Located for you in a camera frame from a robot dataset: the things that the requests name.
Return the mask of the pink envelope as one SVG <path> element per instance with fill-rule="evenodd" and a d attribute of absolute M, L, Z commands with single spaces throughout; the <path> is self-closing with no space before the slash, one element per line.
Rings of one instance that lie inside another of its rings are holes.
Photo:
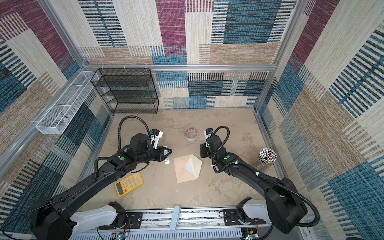
<path fill-rule="evenodd" d="M 200 176 L 202 161 L 195 155 L 174 158 L 177 183 L 197 180 Z"/>

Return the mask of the white letter paper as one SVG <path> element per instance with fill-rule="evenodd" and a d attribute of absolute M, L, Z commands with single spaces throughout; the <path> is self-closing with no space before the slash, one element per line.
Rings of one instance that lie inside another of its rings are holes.
<path fill-rule="evenodd" d="M 188 161 L 187 164 L 186 164 L 186 170 L 191 173 L 192 175 L 195 175 L 194 174 L 194 169 L 193 169 L 193 165 L 191 165 L 191 161 Z"/>

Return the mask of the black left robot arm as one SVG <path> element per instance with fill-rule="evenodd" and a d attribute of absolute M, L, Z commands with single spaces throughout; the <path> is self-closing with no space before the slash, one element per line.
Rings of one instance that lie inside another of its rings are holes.
<path fill-rule="evenodd" d="M 92 175 L 48 200 L 40 196 L 32 210 L 25 213 L 30 216 L 31 231 L 37 240 L 68 240 L 79 226 L 71 217 L 84 203 L 126 174 L 137 173 L 138 164 L 162 162 L 173 152 L 167 147 L 158 146 L 155 133 L 159 130 L 150 130 L 147 123 L 137 116 L 133 118 L 143 123 L 147 132 L 136 134 L 129 145 L 122 146 L 121 129 L 130 118 L 124 117 L 119 123 L 117 152 L 110 157 L 98 157 Z"/>

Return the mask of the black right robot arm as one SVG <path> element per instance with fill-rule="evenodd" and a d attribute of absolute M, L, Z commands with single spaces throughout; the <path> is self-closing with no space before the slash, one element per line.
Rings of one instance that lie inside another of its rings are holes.
<path fill-rule="evenodd" d="M 210 158 L 216 174 L 226 173 L 238 178 L 264 197 L 272 225 L 288 234 L 294 227 L 314 227 L 320 220 L 315 205 L 301 195 L 288 178 L 282 180 L 266 175 L 243 161 L 238 155 L 228 152 L 224 145 L 230 129 L 220 126 L 204 131 L 205 143 L 200 146 L 201 158 Z"/>

